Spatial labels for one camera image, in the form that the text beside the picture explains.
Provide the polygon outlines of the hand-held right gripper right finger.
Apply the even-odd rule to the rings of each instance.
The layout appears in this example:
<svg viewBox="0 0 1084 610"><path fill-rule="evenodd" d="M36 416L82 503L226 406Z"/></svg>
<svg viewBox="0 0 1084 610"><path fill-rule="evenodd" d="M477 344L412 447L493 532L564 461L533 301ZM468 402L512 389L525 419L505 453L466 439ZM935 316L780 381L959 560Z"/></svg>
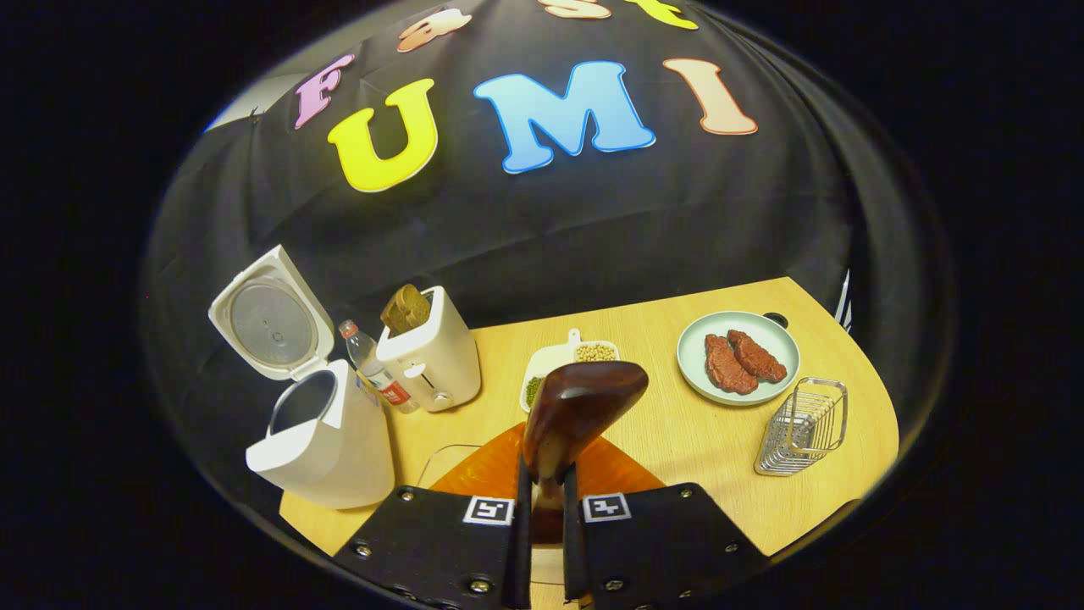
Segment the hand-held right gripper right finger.
<svg viewBox="0 0 1084 610"><path fill-rule="evenodd" d="M700 484L597 439L568 471L564 586L584 609L715 609L771 561Z"/></svg>

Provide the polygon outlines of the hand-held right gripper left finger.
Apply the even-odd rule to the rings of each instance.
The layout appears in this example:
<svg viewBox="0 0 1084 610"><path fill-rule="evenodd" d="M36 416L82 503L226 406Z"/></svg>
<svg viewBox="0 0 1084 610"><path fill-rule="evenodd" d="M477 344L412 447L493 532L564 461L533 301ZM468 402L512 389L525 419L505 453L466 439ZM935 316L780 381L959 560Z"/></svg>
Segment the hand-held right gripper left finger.
<svg viewBox="0 0 1084 610"><path fill-rule="evenodd" d="M430 489L396 486L334 563L410 609L531 606L530 481L516 424Z"/></svg>

